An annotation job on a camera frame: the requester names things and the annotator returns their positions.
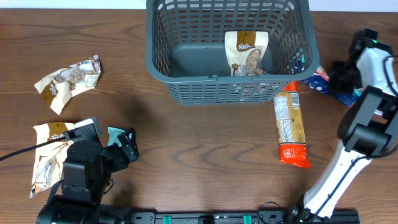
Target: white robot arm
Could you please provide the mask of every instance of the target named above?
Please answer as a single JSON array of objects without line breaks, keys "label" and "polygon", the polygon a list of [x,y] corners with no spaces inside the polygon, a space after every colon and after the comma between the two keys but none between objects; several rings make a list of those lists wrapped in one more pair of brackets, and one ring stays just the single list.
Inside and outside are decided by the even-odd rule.
[{"label": "white robot arm", "polygon": [[[377,32],[365,30],[354,39],[347,71],[359,74],[357,83],[361,86],[357,87],[361,87],[362,95],[341,121],[335,155],[318,182],[293,209],[291,223],[330,218],[356,175],[372,159],[392,153],[386,151],[398,136],[398,87],[392,69],[395,56],[388,45],[379,43],[375,37]],[[374,114],[387,122],[374,121]]]}]

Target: brown paper snack bag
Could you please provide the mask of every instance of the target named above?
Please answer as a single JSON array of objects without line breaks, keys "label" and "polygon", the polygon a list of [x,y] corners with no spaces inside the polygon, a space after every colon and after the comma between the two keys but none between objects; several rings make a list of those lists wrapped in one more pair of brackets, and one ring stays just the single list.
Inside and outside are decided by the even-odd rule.
[{"label": "brown paper snack bag", "polygon": [[100,74],[101,62],[94,55],[47,75],[35,87],[50,108],[59,115],[70,98],[95,88]]},{"label": "brown paper snack bag", "polygon": [[[37,133],[37,144],[63,137],[63,132],[75,129],[75,125],[53,122],[33,127]],[[73,141],[62,140],[36,149],[30,198],[51,188],[62,179],[63,162]]]},{"label": "brown paper snack bag", "polygon": [[264,74],[264,71],[259,67],[267,46],[267,32],[226,32],[225,52],[231,69],[231,76]]}]

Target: crumpled snack wrapper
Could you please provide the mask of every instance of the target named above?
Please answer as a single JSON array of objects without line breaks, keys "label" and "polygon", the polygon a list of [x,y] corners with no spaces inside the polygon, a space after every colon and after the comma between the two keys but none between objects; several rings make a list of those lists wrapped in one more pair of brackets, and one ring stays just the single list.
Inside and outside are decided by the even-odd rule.
[{"label": "crumpled snack wrapper", "polygon": [[[63,137],[63,132],[75,129],[75,125],[64,122],[53,122],[33,127],[37,133],[37,144]],[[53,142],[36,149],[33,168],[32,190],[30,198],[51,188],[62,179],[63,162],[72,140]]]},{"label": "crumpled snack wrapper", "polygon": [[95,88],[101,74],[97,55],[47,75],[35,84],[45,102],[58,115],[70,98]]}]

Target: wood grain surface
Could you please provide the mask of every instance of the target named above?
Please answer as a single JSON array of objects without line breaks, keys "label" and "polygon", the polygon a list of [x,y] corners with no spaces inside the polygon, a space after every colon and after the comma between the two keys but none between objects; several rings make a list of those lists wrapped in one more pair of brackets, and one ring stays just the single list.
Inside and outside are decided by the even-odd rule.
[{"label": "wood grain surface", "polygon": [[[346,60],[353,34],[379,31],[398,51],[398,14],[313,12],[322,64]],[[337,145],[347,111],[300,85],[312,168],[279,162],[274,109],[262,105],[181,106],[147,72],[146,12],[132,10],[0,10],[0,156],[36,142],[35,125],[96,116],[103,129],[134,127],[140,159],[113,174],[103,203],[164,211],[254,210],[273,200],[288,207],[320,177]],[[98,54],[95,90],[70,100],[60,116],[34,83]],[[108,134],[101,136],[106,144]],[[398,155],[373,161],[355,178],[338,208],[361,221],[398,222]],[[35,223],[48,191],[29,199],[34,152],[0,163],[1,223]]]}]

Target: plastic wrapper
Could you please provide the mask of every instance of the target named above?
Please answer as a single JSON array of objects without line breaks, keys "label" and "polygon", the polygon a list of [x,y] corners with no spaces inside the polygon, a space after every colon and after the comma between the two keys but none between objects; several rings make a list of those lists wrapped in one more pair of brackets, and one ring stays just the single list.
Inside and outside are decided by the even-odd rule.
[{"label": "plastic wrapper", "polygon": [[70,98],[95,88],[101,74],[97,55],[47,75],[35,84],[44,101],[60,114]]},{"label": "plastic wrapper", "polygon": [[342,102],[346,106],[351,106],[354,104],[358,98],[361,96],[361,92],[357,89],[354,89],[354,92],[351,94],[342,94],[342,93],[330,93],[329,92],[329,76],[326,71],[319,66],[316,72],[303,80],[311,89],[316,90],[320,93],[331,95],[338,101]]},{"label": "plastic wrapper", "polygon": [[297,82],[292,82],[274,98],[280,161],[310,168]]},{"label": "plastic wrapper", "polygon": [[225,52],[231,76],[262,75],[261,60],[268,46],[268,33],[229,31],[225,33]]},{"label": "plastic wrapper", "polygon": [[[63,137],[63,132],[75,128],[74,124],[53,122],[33,127],[37,133],[37,144]],[[30,197],[51,188],[62,179],[63,162],[73,141],[61,140],[36,149]]]}]

